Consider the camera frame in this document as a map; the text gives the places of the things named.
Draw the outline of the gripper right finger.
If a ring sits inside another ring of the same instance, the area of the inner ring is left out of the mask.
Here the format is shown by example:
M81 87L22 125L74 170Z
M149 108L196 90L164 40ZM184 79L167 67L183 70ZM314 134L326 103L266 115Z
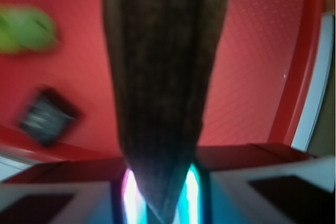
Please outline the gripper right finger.
M282 144L201 146L181 223L335 223L335 157Z

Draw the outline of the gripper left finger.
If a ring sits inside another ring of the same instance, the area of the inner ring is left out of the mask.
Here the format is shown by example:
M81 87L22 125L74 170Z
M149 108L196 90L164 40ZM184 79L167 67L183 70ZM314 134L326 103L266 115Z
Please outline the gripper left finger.
M1 183L1 223L146 223L121 158L36 164Z

